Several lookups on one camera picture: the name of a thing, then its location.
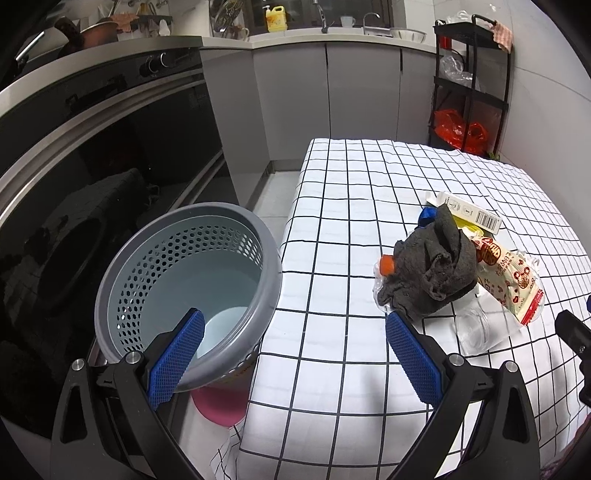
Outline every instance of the cabinet door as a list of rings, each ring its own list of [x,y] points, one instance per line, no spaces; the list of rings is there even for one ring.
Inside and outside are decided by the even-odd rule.
[[[303,161],[330,135],[324,44],[261,48],[254,65],[271,160]]]
[[[224,158],[240,205],[246,206],[269,163],[252,52],[202,50],[201,58]]]
[[[329,43],[330,136],[394,140],[400,94],[396,47]]]
[[[427,143],[434,75],[435,55],[417,50],[402,51],[396,137],[399,142]]]

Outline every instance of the blue gripper pad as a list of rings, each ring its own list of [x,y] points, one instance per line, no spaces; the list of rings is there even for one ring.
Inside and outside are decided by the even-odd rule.
[[[419,399],[437,407],[443,398],[441,372],[397,313],[386,318],[386,338]]]
[[[205,334],[205,318],[196,310],[150,372],[148,401],[156,410],[170,400]]]

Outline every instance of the table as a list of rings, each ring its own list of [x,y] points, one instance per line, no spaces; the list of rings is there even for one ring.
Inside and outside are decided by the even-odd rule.
[[[572,228],[522,170],[460,151],[389,140],[314,139],[285,226],[283,283],[261,345],[246,420],[212,460],[240,480],[385,479],[429,420],[388,346],[372,268],[410,234],[427,192],[447,190],[497,213],[495,238],[540,258],[541,317],[473,365],[519,365],[534,410],[542,464],[574,437],[578,358],[554,333],[569,309],[591,326],[591,263]],[[450,304],[416,327],[446,353],[461,351]],[[441,467],[453,469],[478,415],[471,404]]]

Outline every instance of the dark towel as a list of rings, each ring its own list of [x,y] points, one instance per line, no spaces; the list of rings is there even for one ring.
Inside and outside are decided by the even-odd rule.
[[[433,223],[396,242],[394,257],[396,272],[385,279],[378,303],[410,320],[422,320],[476,285],[476,248],[447,205],[437,208]]]

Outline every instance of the faucet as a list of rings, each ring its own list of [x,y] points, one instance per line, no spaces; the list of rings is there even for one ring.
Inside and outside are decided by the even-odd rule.
[[[363,34],[365,35],[365,18],[368,15],[375,15],[376,17],[380,18],[380,16],[377,13],[374,12],[367,12],[364,16],[363,16]]]
[[[318,3],[318,0],[312,0],[312,3],[318,9],[318,14],[320,15],[320,19],[322,20],[322,33],[328,33],[329,26],[326,23],[326,15],[324,14],[324,10],[322,10],[322,6]]]

